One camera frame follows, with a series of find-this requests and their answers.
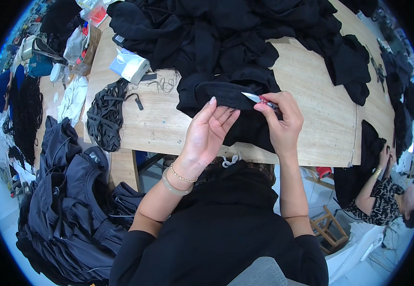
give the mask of hand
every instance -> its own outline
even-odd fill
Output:
[[[224,137],[239,115],[240,110],[216,106],[216,98],[212,97],[191,121],[174,170],[185,179],[196,179],[218,155]]]
[[[304,123],[301,111],[289,92],[267,93],[265,99],[278,104],[283,121],[278,120],[274,110],[267,104],[257,103],[253,107],[263,113],[269,125],[271,143],[279,158],[297,154],[299,133]]]
[[[380,160],[379,160],[379,166],[384,169],[387,166],[388,159],[390,158],[390,148],[388,144],[385,144],[383,146],[382,151],[380,152]]]
[[[392,168],[396,163],[396,149],[391,148],[390,149],[390,158],[388,159],[387,168]]]

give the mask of white tissue box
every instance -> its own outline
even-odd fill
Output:
[[[118,55],[109,68],[125,80],[137,85],[150,68],[150,62],[123,48],[121,51],[118,49]]]

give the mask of white tag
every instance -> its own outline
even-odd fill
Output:
[[[124,42],[125,39],[124,39],[124,37],[119,36],[118,34],[116,34],[115,40],[117,40],[119,43],[122,43],[122,42]]]

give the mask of wooden table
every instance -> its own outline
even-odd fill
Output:
[[[331,0],[338,9],[335,16],[342,22],[341,34],[354,34],[360,43],[367,45],[377,64],[382,64],[380,49],[372,32],[338,0]],[[108,67],[117,55],[117,45],[112,42],[113,30],[109,27],[110,18],[100,26],[103,31],[95,54],[85,108],[89,109],[97,92],[107,84],[120,78]],[[394,112],[388,96],[383,93],[381,83],[376,82],[376,72],[369,64],[372,81],[367,84],[370,95],[366,104],[360,107],[352,102],[343,86],[331,83],[324,60],[318,54],[308,51],[296,39],[284,37],[270,42],[278,50],[280,57],[271,67],[282,90],[291,92],[296,98],[304,116],[304,125],[298,141],[299,163],[303,166],[347,167],[359,165],[361,161],[361,121],[370,122],[387,141],[393,138]],[[174,70],[157,71],[157,81],[172,80],[178,84],[180,79]],[[51,86],[42,91],[45,114],[57,114],[63,92],[54,105],[50,98],[54,95]],[[140,95],[144,110],[140,111],[133,98],[123,103],[124,125],[121,130],[121,149],[112,153],[111,177],[115,182],[125,181],[138,188],[135,157],[133,150],[178,155],[184,145],[186,130],[191,118],[178,111],[176,86],[164,92],[156,83],[141,82],[130,86]],[[75,129],[85,142],[90,138],[84,127],[87,116],[82,112],[82,120]],[[44,126],[39,130],[40,138]],[[231,147],[222,146],[218,155],[231,157],[241,152],[247,161],[277,163],[275,154],[247,143],[237,142]]]

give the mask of woman's right hand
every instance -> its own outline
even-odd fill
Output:
[[[279,158],[297,154],[299,133],[304,117],[298,103],[289,92],[267,93],[262,97],[276,103],[282,112],[283,121],[278,120],[274,110],[267,104],[257,103],[254,109],[261,112],[269,125],[272,146]]]
[[[390,158],[390,146],[388,144],[385,144],[383,146],[382,151],[380,152],[380,160],[379,160],[379,166],[382,167],[382,169],[385,169],[388,163],[388,159]]]

